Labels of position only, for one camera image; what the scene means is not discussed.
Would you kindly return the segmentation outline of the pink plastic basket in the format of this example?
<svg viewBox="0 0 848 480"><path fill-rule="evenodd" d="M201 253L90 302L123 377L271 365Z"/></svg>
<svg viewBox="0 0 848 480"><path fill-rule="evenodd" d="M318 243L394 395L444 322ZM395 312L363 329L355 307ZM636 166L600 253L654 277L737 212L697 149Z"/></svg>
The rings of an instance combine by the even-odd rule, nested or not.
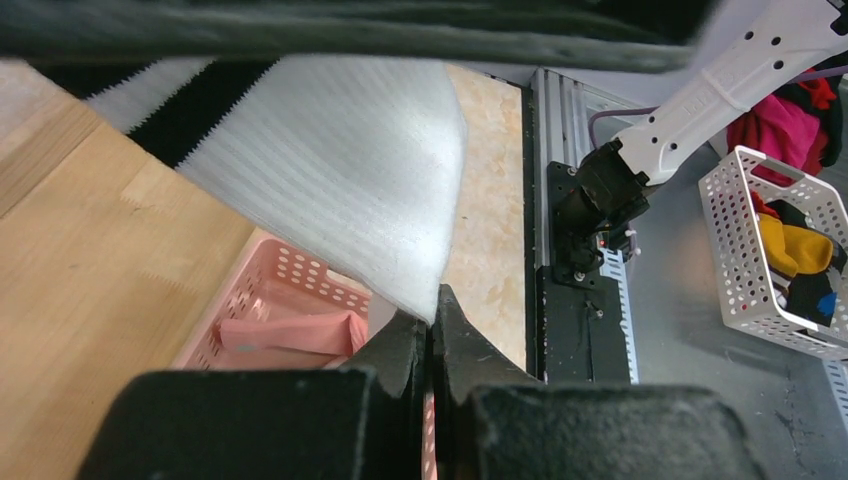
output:
<svg viewBox="0 0 848 480"><path fill-rule="evenodd" d="M334 369L350 357L299 350L232 351L218 336L223 320L265 321L278 317L351 310L367 321L372 339L398 313L386 313L365 290L311 257L268 234L255 236L175 359L179 369L212 371ZM424 386L421 475L436 475L433 402Z"/></svg>

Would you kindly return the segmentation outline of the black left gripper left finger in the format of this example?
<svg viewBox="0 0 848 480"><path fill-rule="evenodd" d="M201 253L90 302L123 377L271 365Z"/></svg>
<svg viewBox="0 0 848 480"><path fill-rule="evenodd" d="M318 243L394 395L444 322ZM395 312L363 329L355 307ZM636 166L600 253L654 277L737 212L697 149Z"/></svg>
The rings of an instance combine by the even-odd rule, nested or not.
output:
<svg viewBox="0 0 848 480"><path fill-rule="evenodd" d="M81 479L417 479L427 325L398 313L334 369L163 370L112 402Z"/></svg>

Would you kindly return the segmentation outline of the white black striped sock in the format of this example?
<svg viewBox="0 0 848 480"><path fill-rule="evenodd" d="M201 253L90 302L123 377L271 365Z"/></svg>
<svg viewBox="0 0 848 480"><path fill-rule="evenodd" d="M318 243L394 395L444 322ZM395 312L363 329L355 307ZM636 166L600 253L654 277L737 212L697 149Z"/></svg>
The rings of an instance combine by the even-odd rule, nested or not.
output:
<svg viewBox="0 0 848 480"><path fill-rule="evenodd" d="M36 70L256 225L434 319L467 147L442 61L187 57Z"/></svg>

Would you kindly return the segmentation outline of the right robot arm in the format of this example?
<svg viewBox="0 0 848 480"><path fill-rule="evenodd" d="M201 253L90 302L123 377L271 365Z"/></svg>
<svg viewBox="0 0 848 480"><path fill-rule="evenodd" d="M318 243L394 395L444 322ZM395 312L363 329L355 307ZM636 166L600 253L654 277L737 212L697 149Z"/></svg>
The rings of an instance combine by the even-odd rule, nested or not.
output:
<svg viewBox="0 0 848 480"><path fill-rule="evenodd" d="M5 1L22 59L174 169L260 78L298 54L495 60L662 72L695 50L709 1ZM843 1L773 1L642 123L592 152L554 207L590 233L647 208L718 130L847 48Z"/></svg>

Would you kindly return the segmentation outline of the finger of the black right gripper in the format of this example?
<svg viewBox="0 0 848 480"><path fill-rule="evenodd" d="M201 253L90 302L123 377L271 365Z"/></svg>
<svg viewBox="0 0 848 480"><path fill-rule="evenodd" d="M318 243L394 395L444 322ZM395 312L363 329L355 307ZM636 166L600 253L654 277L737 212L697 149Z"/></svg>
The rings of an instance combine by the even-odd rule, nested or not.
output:
<svg viewBox="0 0 848 480"><path fill-rule="evenodd" d="M1 53L56 63L361 54L661 73L712 1L5 1Z"/></svg>

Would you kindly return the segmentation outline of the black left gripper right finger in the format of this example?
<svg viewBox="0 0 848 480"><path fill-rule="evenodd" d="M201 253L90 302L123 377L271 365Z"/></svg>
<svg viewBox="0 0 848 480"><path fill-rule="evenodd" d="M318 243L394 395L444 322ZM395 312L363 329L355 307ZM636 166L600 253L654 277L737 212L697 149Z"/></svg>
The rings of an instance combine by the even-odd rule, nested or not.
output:
<svg viewBox="0 0 848 480"><path fill-rule="evenodd" d="M441 285L433 326L442 479L762 479L735 412L691 386L546 384Z"/></svg>

